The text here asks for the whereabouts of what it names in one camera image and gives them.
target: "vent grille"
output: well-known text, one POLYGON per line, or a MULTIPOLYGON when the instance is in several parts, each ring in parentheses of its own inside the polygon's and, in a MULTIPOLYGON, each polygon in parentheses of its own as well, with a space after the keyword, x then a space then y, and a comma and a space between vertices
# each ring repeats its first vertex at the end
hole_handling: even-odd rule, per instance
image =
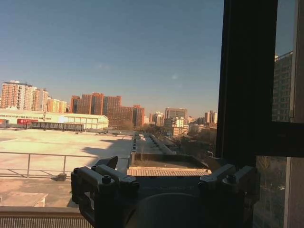
POLYGON ((92 228, 84 218, 1 217, 0 228, 92 228))

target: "railing post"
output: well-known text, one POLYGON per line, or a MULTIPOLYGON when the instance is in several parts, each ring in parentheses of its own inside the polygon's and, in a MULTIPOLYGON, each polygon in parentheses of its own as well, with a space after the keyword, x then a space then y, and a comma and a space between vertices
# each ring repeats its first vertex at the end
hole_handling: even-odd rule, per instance
POLYGON ((67 160, 67 157, 65 156, 65 160, 63 162, 63 173, 66 173, 66 160, 67 160))
POLYGON ((29 163, 30 163, 30 153, 28 154, 28 173, 27 173, 27 178, 29 177, 29 163))

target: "glass pane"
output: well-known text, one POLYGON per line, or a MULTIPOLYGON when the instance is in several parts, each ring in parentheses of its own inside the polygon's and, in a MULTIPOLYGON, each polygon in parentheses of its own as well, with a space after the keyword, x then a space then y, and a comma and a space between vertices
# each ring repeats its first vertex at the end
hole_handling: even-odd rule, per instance
MULTIPOLYGON (((295 0, 279 0, 276 24, 274 89, 272 120, 292 122, 295 91, 295 35, 297 6, 295 0)), ((254 226, 257 228, 288 226, 290 195, 290 158, 258 156, 261 173, 260 201, 255 205, 254 226)))
POLYGON ((132 175, 209 173, 201 161, 216 147, 223 7, 4 1, 0 173, 15 179, 0 178, 0 204, 13 191, 75 206, 70 172, 112 156, 132 175))

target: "sky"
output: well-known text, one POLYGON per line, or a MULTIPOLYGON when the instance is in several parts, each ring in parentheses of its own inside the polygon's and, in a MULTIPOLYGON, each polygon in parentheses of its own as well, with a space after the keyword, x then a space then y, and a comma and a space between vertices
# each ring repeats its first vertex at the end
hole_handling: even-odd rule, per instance
MULTIPOLYGON (((292 47, 293 2, 279 7, 279 54, 292 47)), ((222 22, 223 0, 2 0, 0 79, 68 103, 101 92, 146 116, 203 116, 218 108, 222 22)))

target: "brick building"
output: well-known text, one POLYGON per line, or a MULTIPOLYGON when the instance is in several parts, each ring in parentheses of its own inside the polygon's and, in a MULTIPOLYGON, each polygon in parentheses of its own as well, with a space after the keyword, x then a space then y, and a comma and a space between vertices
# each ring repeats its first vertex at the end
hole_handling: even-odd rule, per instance
POLYGON ((121 96, 104 96, 101 93, 82 95, 81 98, 72 96, 70 112, 105 115, 111 127, 143 126, 144 123, 144 108, 140 105, 124 107, 121 96))

